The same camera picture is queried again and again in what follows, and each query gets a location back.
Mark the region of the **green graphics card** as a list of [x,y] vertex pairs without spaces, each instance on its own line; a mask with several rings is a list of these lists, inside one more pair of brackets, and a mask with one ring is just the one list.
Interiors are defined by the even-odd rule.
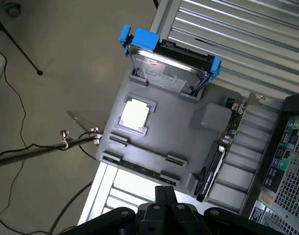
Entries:
[[222,168],[224,159],[237,135],[247,106],[261,106],[261,101],[265,99],[266,96],[255,93],[250,93],[247,98],[226,98],[225,108],[230,111],[229,119],[225,129],[219,132],[218,138],[211,146],[207,156],[208,166],[204,166],[198,175],[198,184],[194,190],[197,201],[203,202],[208,197],[218,172]]

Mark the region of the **silver CPU chip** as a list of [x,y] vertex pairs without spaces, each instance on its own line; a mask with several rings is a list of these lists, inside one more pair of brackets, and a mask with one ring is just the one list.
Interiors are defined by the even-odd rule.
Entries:
[[121,124],[127,128],[139,130],[144,127],[148,113],[147,103],[132,98],[126,102],[120,118]]

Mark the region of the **grey PC case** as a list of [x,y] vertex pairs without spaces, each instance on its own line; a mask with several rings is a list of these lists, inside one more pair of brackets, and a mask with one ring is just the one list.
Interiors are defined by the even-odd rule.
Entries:
[[243,215],[299,235],[299,94],[284,100]]

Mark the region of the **hard disk with blue carrier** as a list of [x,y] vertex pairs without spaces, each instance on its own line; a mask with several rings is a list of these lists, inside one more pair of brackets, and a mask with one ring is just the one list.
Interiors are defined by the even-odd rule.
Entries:
[[197,96],[221,71],[219,56],[193,52],[143,28],[134,34],[130,31],[131,26],[124,25],[119,41],[132,61],[134,75],[150,85]]

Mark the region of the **black tripod leg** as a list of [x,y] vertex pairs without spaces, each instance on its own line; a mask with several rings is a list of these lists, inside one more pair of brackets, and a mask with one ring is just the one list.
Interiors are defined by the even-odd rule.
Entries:
[[10,33],[6,30],[3,23],[0,21],[0,31],[3,32],[9,40],[14,44],[14,46],[20,51],[20,53],[26,58],[26,60],[32,65],[32,67],[36,70],[38,75],[43,75],[43,71],[40,70],[35,63],[29,58],[29,56],[25,53],[25,51],[20,47],[20,45],[15,41],[15,39],[10,35]]

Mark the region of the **grey caster wheel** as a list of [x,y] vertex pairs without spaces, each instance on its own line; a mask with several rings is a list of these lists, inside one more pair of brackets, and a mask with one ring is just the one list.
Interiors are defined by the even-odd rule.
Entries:
[[17,17],[21,14],[22,6],[17,2],[7,2],[3,5],[3,10],[10,17]]

